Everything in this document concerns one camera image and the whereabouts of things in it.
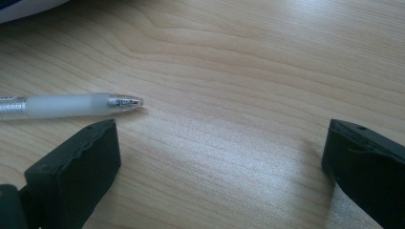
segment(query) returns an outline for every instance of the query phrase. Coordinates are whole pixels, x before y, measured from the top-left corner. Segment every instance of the light wood surface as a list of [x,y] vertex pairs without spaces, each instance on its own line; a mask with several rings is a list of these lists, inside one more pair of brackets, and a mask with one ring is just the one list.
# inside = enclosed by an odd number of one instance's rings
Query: light wood surface
[[[1,95],[112,92],[85,228],[379,228],[322,172],[331,118],[405,144],[403,1],[73,1],[0,25]],[[0,183],[109,117],[0,122]]]

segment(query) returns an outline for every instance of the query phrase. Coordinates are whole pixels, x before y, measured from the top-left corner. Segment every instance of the wood grain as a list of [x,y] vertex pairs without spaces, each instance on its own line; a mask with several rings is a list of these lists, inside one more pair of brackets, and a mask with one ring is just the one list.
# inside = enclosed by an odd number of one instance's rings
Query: wood grain
[[[379,228],[322,172],[331,118],[405,144],[402,1],[71,1],[0,25],[0,93],[118,92],[85,228]],[[0,182],[107,117],[0,122]]]

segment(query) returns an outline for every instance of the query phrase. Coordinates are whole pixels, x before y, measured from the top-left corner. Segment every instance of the white object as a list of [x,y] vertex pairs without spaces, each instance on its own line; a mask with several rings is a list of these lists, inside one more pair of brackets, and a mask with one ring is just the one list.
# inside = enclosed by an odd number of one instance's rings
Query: white object
[[69,0],[20,0],[0,10],[0,23],[57,7]]
[[110,115],[143,106],[139,97],[119,94],[60,94],[0,97],[0,119]]

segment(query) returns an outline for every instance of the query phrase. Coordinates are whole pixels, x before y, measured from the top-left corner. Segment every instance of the pen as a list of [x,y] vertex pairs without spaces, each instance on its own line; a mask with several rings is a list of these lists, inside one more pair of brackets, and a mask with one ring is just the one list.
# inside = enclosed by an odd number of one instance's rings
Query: pen
[[0,120],[111,115],[143,106],[143,99],[122,94],[58,94],[0,97]]

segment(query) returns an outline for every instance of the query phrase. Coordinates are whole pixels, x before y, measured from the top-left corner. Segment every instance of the metal pen tip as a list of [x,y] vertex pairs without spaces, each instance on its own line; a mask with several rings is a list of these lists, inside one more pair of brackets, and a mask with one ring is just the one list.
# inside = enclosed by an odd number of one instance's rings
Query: metal pen tip
[[108,106],[113,113],[127,112],[142,107],[143,98],[123,94],[111,94]]

